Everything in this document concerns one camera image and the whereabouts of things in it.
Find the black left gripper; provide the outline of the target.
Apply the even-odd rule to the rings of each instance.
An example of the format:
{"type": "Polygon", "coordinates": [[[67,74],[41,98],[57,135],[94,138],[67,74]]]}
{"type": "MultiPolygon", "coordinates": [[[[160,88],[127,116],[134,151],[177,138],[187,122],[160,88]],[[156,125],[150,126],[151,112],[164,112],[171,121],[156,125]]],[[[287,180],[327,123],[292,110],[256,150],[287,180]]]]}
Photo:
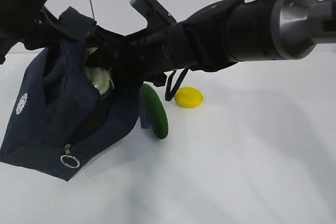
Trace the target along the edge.
{"type": "Polygon", "coordinates": [[[80,41],[85,38],[86,15],[68,7],[57,18],[45,7],[46,2],[1,0],[1,64],[17,43],[35,50],[60,40],[80,41]]]}

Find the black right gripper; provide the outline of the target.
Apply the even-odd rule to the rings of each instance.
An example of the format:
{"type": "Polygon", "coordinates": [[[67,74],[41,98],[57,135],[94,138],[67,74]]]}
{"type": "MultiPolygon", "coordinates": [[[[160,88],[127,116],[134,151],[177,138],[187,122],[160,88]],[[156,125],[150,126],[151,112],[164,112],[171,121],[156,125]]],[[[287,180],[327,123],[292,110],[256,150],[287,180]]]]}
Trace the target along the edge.
{"type": "Polygon", "coordinates": [[[88,67],[109,70],[121,79],[150,80],[173,70],[203,69],[186,22],[127,36],[95,25],[86,33],[86,46],[97,48],[88,57],[88,67]]]}

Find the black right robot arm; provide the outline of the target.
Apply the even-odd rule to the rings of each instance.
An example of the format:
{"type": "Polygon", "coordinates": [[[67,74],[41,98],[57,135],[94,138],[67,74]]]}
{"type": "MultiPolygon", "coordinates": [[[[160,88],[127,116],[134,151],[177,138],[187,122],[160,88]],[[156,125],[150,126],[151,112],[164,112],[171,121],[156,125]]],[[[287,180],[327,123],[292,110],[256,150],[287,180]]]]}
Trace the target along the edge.
{"type": "Polygon", "coordinates": [[[335,0],[222,0],[177,22],[157,0],[131,0],[145,29],[122,36],[96,27],[88,40],[112,70],[165,84],[179,69],[217,72],[238,62],[299,60],[335,43],[335,0]]]}

